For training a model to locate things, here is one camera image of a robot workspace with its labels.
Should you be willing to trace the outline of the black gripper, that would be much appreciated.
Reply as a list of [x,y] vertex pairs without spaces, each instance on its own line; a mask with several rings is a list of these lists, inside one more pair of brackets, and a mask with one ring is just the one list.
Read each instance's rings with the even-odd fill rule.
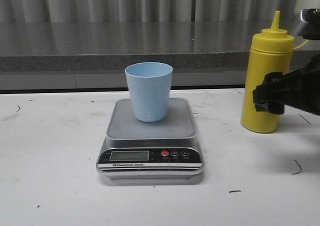
[[[293,34],[305,40],[320,39],[320,9],[302,9],[293,24]],[[313,56],[300,72],[271,72],[253,90],[257,112],[285,113],[285,106],[304,109],[304,99],[312,114],[320,114],[320,55]]]

